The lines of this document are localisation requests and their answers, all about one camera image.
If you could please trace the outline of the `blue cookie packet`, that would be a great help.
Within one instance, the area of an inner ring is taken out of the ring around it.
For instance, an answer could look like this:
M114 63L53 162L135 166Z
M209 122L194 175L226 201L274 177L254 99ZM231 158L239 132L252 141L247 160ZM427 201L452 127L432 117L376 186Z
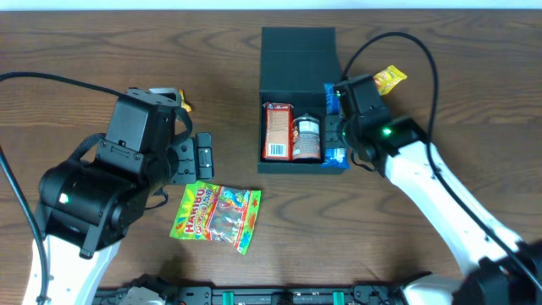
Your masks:
M324 83L326 95L326 114L336 115L340 113L339 96L334 90L334 84L331 82ZM345 148L327 148L325 150L323 168L340 168L348 169L349 164L346 160L347 150Z

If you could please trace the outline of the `brown drink can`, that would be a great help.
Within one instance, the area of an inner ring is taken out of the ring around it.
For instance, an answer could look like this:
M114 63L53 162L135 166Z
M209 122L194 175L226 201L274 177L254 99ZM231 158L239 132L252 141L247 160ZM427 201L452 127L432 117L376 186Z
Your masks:
M293 120L292 159L316 160L321 158L320 124L316 117L303 114Z

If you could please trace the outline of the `small yellow lemon snack packet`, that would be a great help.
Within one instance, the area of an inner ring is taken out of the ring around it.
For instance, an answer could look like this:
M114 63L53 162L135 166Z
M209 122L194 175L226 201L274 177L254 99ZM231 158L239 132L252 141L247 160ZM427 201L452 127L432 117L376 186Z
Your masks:
M182 89L179 89L179 95L180 95L180 106L187 112L192 111L191 105L186 101L185 99L185 92Z

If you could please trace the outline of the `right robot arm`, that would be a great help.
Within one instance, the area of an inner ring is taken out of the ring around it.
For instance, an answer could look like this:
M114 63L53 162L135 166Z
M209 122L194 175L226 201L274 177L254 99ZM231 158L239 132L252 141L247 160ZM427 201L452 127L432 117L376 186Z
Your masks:
M502 224L454 176L421 127L393 119L371 75L324 86L325 141L403 191L449 247L463 280L422 275L400 289L405 304L539 304L541 244Z

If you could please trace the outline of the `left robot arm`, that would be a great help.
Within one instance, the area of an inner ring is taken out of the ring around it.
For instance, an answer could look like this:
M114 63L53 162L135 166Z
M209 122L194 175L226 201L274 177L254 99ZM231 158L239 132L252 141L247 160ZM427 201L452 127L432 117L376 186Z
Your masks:
M191 130L174 88L130 88L107 133L87 137L42 176L25 304L41 292L47 304L90 304L148 198L213 178L212 137Z

